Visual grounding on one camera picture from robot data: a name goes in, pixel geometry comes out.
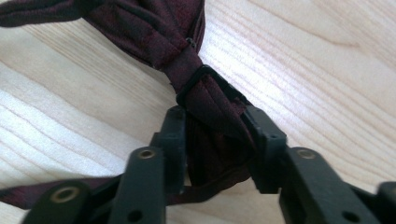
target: fabric strap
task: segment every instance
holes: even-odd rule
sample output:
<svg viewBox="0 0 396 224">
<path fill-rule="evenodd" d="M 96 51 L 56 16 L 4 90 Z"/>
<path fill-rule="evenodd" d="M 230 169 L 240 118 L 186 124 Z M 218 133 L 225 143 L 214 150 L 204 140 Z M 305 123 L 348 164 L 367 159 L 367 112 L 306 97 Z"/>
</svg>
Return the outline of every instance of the fabric strap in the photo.
<svg viewBox="0 0 396 224">
<path fill-rule="evenodd" d="M 204 0 L 14 0 L 0 5 L 0 26 L 15 27 L 83 18 L 141 63 L 163 71 L 176 94 L 202 66 Z M 198 203 L 249 178 L 253 143 L 240 119 L 246 106 L 228 99 L 211 76 L 185 96 L 191 186 L 168 204 Z M 109 178 L 82 179 L 93 189 Z M 29 209 L 62 181 L 0 190 L 0 201 Z"/>
</svg>

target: dark red fabric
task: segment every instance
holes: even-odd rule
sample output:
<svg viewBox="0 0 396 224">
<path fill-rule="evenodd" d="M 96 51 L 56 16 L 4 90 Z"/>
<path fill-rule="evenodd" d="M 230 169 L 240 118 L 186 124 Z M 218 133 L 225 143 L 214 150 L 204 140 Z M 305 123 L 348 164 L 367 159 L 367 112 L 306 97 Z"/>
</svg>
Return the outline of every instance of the dark red fabric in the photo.
<svg viewBox="0 0 396 224">
<path fill-rule="evenodd" d="M 138 61 L 165 72 L 179 93 L 202 65 L 197 52 L 204 15 L 204 0 L 14 0 L 0 5 L 0 26 L 83 18 Z M 170 196 L 168 204 L 202 202 L 249 178 L 246 163 L 253 144 L 240 119 L 244 104 L 227 99 L 216 81 L 204 76 L 187 93 L 186 108 L 192 186 Z M 30 208 L 52 186 L 0 190 L 0 201 Z"/>
</svg>

